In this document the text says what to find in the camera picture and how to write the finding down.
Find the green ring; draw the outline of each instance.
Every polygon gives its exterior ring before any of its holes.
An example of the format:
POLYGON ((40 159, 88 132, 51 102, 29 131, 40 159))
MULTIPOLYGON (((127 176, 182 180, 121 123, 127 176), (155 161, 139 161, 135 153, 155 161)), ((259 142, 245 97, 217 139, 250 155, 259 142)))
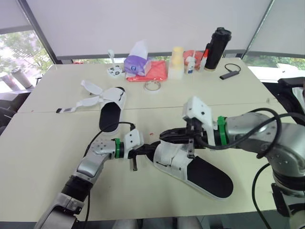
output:
POLYGON ((227 144, 227 138, 225 134, 225 118, 223 116, 219 116, 217 119, 217 124, 219 128, 219 136, 220 136, 220 141, 221 145, 226 145, 227 144))
POLYGON ((115 138, 115 158, 120 158, 120 139, 115 138))

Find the green foliage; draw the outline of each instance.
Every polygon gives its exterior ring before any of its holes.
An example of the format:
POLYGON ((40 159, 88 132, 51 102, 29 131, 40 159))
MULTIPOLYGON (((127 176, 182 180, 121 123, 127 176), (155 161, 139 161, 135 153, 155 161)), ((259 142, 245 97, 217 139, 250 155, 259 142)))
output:
MULTIPOLYGON (((14 32, 0 35, 0 49, 10 48, 13 57, 23 60, 43 74, 53 64, 46 50, 32 31, 14 32)), ((0 71, 10 72, 16 67, 14 60, 1 58, 0 71)))
POLYGON ((3 58, 0 56, 0 73, 10 73, 12 69, 16 68, 17 64, 9 58, 3 58))
POLYGON ((170 56, 154 56, 151 58, 153 61, 169 61, 170 56))
POLYGON ((286 63, 297 67, 299 70, 305 70, 305 59, 277 56, 244 56, 243 61, 248 66, 272 67, 276 68, 277 63, 286 63))
POLYGON ((82 62, 82 63, 111 63, 111 59, 102 58, 102 59, 78 59, 73 60, 74 62, 82 62))

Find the tape roll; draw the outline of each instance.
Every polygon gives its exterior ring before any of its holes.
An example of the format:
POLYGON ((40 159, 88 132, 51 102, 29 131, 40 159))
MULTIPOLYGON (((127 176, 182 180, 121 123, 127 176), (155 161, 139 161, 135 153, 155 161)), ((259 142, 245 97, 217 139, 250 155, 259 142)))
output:
POLYGON ((158 92, 161 88, 161 83, 157 80, 150 80, 144 84, 144 89, 149 92, 158 92))

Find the white table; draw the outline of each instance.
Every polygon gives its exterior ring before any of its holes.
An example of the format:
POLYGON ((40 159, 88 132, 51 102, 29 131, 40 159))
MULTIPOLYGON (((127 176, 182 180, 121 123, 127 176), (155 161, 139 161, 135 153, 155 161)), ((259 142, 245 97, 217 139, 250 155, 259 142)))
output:
MULTIPOLYGON (((207 105, 264 103, 274 100, 272 94, 253 75, 240 58, 222 58, 214 72, 195 71, 181 80, 162 82, 158 93, 144 90, 143 82, 131 83, 120 77, 113 79, 106 73, 109 64, 64 64, 52 66, 35 90, 19 109, 19 113, 55 112, 89 97, 80 85, 89 80, 102 89, 121 86, 127 93, 125 109, 181 107, 191 96, 201 97, 207 105), (227 63, 241 66, 240 74, 226 80, 220 75, 228 73, 227 63)), ((79 110, 99 110, 99 105, 79 110)))
MULTIPOLYGON (((181 106, 186 99, 176 104, 181 106)), ((219 115, 240 115, 258 107, 285 112, 279 103, 211 106, 214 118, 219 115)), ((180 107, 130 109, 123 111, 122 120, 136 123, 144 134, 145 142, 152 143, 158 139, 160 132, 184 127, 181 114, 180 107)), ((40 218, 64 187, 87 144, 98 132, 99 116, 99 111, 70 114, 34 112, 14 116, 0 137, 0 221, 37 221, 40 218)), ((126 132, 128 126, 122 125, 118 136, 126 132)), ((130 161, 115 159, 105 163, 101 176, 91 190, 89 220, 255 211, 251 184, 266 159, 258 160, 254 153, 237 149, 197 151, 203 159, 231 177, 234 191, 228 199, 219 201, 201 194, 156 169, 145 156, 138 157, 137 172, 130 170, 130 161)), ((256 196, 261 210, 275 209, 270 186, 272 182, 271 168, 268 168, 257 182, 256 196)), ((85 212, 86 207, 79 216, 80 220, 84 220, 85 212)))

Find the white slipper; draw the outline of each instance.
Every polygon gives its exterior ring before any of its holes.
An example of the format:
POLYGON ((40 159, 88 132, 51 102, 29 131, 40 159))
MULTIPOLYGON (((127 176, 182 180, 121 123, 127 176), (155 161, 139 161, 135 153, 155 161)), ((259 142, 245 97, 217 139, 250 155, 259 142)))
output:
POLYGON ((122 87, 114 87, 103 93, 103 103, 101 103, 100 129, 104 129, 110 124, 117 123, 103 131, 103 135, 114 135, 118 131, 118 122, 121 117, 121 110, 126 102, 126 92, 122 87))
POLYGON ((98 103, 101 104, 101 115, 99 127, 102 130, 110 124, 115 124, 103 130, 104 135, 114 135, 118 131, 118 122, 121 117, 121 110, 124 109, 126 101, 126 92, 122 87, 109 88, 103 92, 102 88, 95 84, 83 80, 81 85, 91 94, 97 95, 96 97, 80 100, 76 103, 75 107, 58 108, 56 113, 69 113, 75 112, 81 106, 93 106, 98 103))
POLYGON ((153 154, 147 158, 153 165, 182 182, 192 186, 200 192, 216 199, 228 198, 233 192, 233 182, 230 177, 198 157, 187 157, 187 144, 173 144, 161 141, 153 154))

